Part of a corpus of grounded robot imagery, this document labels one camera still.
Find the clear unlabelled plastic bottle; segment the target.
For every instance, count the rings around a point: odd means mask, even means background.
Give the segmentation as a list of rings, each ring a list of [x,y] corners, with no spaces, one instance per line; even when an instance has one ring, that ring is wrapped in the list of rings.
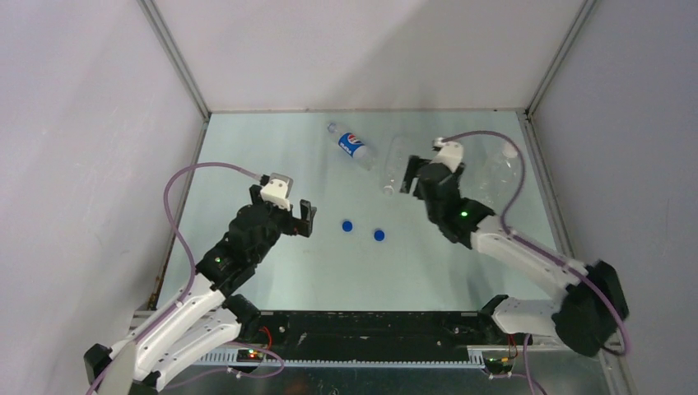
[[[380,178],[380,189],[386,197],[399,193],[410,156],[411,139],[403,133],[395,136],[389,145]]]

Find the clear bottle with yellow label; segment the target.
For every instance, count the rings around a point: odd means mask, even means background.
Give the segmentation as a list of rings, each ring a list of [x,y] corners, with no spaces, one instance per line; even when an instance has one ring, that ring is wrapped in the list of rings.
[[[475,199],[495,212],[501,212],[514,196],[521,173],[520,156],[505,158],[498,148],[489,156],[476,177]]]

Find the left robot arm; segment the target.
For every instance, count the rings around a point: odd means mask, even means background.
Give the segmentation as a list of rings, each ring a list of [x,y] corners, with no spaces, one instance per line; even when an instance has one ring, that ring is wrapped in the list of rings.
[[[250,187],[221,239],[195,265],[190,280],[168,304],[112,346],[93,345],[83,356],[91,389],[100,392],[121,351],[134,347],[129,394],[157,394],[183,369],[214,348],[236,339],[251,342],[260,332],[260,310],[237,290],[282,235],[312,235],[317,209],[300,201],[292,213],[290,186],[280,179]]]

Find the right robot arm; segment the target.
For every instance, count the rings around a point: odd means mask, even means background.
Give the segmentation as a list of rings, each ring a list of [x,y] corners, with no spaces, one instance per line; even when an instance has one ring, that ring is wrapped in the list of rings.
[[[626,356],[629,308],[616,269],[603,260],[565,257],[508,227],[489,207],[461,196],[463,171],[463,164],[452,170],[410,156],[400,191],[425,203],[428,220],[449,242],[498,260],[546,294],[543,300],[492,298],[480,311],[486,315],[478,323],[482,339],[499,344],[514,334],[554,337],[582,356]]]

